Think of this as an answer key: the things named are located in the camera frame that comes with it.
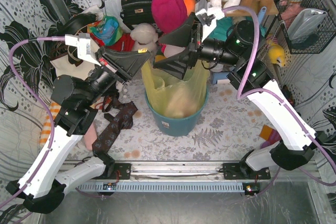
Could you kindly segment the yellow trash bag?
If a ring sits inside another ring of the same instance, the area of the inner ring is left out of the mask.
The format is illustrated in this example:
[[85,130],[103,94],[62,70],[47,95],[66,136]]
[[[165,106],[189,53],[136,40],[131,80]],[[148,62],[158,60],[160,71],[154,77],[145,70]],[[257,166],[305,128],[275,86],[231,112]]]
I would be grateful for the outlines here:
[[209,70],[199,60],[182,80],[154,69],[149,61],[141,68],[149,104],[167,118],[181,119],[195,114],[205,103]]

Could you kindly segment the teal trash bin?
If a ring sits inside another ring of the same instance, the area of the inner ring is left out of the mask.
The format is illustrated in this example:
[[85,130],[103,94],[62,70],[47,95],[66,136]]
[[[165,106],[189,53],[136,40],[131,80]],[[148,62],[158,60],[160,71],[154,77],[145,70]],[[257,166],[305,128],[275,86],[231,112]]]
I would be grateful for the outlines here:
[[152,112],[155,124],[159,128],[159,130],[169,136],[179,137],[179,136],[187,136],[196,126],[198,119],[201,116],[202,110],[205,108],[208,101],[208,88],[206,88],[205,100],[202,107],[194,114],[180,119],[167,118],[158,114],[150,105],[146,92],[145,101]]

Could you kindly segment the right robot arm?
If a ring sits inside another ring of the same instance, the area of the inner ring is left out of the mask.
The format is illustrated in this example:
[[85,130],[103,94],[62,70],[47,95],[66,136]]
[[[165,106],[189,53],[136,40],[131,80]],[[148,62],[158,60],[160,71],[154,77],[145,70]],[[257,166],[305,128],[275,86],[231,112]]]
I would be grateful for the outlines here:
[[224,168],[224,173],[249,179],[270,166],[285,170],[301,168],[313,158],[314,150],[322,149],[322,145],[316,131],[295,111],[271,72],[256,58],[260,41],[257,16],[238,23],[225,41],[206,38],[206,26],[206,18],[198,25],[187,21],[165,35],[162,39],[165,44],[184,38],[185,50],[155,62],[154,68],[182,79],[198,60],[232,67],[228,78],[237,89],[237,97],[247,98],[257,105],[280,135],[278,142],[248,152],[234,168]]

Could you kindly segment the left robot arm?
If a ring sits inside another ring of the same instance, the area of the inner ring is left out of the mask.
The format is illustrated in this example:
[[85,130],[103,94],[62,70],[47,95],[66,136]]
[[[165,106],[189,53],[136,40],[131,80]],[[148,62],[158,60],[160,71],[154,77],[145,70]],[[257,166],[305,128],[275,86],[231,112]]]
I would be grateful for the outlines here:
[[94,147],[93,157],[67,172],[59,172],[69,152],[92,125],[98,110],[92,108],[116,83],[130,81],[150,58],[146,49],[118,52],[101,47],[94,55],[97,64],[86,79],[66,74],[53,84],[51,99],[61,106],[51,121],[54,130],[27,173],[8,183],[6,190],[23,199],[27,210],[40,214],[54,211],[69,191],[95,177],[117,174],[108,155],[112,139]]

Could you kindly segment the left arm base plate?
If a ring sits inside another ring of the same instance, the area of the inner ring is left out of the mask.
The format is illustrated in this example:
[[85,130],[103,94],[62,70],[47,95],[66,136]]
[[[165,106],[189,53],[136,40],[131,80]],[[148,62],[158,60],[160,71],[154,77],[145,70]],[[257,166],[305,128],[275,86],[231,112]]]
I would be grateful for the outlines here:
[[110,175],[103,174],[103,179],[129,180],[131,175],[131,163],[116,163]]

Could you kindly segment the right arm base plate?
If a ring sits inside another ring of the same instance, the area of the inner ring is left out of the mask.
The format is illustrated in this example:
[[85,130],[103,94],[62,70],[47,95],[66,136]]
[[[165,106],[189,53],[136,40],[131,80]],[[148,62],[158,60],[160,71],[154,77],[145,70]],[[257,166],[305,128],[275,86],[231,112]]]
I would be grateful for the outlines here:
[[223,163],[220,173],[223,173],[226,180],[268,180],[271,175],[268,167],[254,171],[246,164],[237,162]]

